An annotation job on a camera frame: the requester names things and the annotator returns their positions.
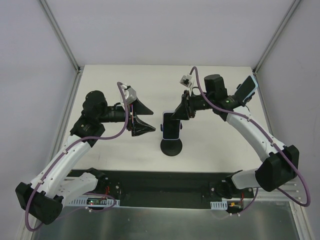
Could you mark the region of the phone with purple case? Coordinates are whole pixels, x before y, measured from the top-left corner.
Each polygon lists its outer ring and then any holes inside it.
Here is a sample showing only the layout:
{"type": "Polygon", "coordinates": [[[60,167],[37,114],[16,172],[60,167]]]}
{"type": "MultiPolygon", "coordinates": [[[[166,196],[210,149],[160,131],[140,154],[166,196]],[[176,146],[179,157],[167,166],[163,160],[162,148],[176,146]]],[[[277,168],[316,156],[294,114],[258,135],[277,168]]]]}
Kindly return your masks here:
{"type": "Polygon", "coordinates": [[[172,119],[173,113],[173,111],[164,111],[162,114],[160,131],[162,132],[163,140],[173,141],[180,138],[182,124],[180,120],[172,119]]]}

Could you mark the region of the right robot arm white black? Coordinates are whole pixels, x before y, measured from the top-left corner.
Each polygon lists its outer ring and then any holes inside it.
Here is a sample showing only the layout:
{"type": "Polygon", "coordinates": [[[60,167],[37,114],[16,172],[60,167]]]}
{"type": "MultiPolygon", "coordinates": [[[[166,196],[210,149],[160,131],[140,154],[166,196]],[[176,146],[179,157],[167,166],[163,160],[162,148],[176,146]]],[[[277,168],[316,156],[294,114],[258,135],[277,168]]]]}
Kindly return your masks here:
{"type": "Polygon", "coordinates": [[[254,76],[249,75],[239,84],[233,95],[227,93],[224,79],[219,74],[206,76],[204,83],[205,93],[195,95],[192,92],[192,76],[187,74],[181,78],[180,84],[187,89],[183,92],[181,103],[175,109],[172,119],[186,121],[194,118],[196,111],[212,109],[244,137],[262,162],[257,169],[240,170],[229,176],[225,184],[226,194],[234,198],[243,189],[256,187],[271,192],[293,180],[297,176],[294,169],[299,164],[298,149],[294,145],[286,146],[258,126],[246,106],[258,88],[254,76]]]}

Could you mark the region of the black phone stand round base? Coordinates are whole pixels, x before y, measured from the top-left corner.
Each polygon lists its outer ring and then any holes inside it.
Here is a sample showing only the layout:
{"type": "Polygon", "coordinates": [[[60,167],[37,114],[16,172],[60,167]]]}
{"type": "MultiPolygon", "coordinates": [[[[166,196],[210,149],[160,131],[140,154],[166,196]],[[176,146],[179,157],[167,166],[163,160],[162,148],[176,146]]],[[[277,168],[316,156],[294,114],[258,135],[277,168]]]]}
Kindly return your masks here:
{"type": "Polygon", "coordinates": [[[169,157],[175,157],[180,154],[183,149],[183,143],[180,139],[180,132],[179,132],[179,139],[177,140],[164,140],[162,134],[162,140],[160,141],[160,149],[163,154],[169,157]]]}

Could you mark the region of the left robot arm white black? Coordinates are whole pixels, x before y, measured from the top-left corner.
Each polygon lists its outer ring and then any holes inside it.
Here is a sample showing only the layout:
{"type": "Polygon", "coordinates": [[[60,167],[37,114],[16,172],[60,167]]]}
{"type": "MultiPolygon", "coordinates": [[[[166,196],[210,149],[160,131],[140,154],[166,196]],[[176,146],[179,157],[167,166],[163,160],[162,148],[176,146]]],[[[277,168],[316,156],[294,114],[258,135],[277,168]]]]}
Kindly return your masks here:
{"type": "Polygon", "coordinates": [[[111,187],[106,175],[93,167],[63,184],[75,164],[98,140],[104,139],[105,123],[124,123],[120,132],[110,137],[112,140],[125,130],[130,131],[133,137],[156,130],[139,119],[139,115],[153,115],[153,111],[138,99],[136,91],[127,86],[120,90],[120,94],[122,102],[109,106],[101,91],[89,92],[82,104],[81,116],[70,130],[61,150],[30,183],[21,182],[16,187],[15,193],[25,211],[24,223],[29,231],[35,231],[29,224],[29,216],[49,225],[59,217],[67,204],[81,195],[110,198],[111,187]]]}

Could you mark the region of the phone with blue case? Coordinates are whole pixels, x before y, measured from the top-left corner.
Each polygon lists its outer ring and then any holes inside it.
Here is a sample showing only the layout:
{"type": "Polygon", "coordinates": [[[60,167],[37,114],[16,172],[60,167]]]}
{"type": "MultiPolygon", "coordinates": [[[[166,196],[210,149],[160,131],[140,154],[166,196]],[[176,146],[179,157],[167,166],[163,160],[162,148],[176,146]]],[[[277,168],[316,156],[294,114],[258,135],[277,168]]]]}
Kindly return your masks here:
{"type": "Polygon", "coordinates": [[[255,91],[258,88],[258,83],[253,75],[249,75],[242,84],[237,87],[235,96],[242,105],[249,102],[255,91]]]}

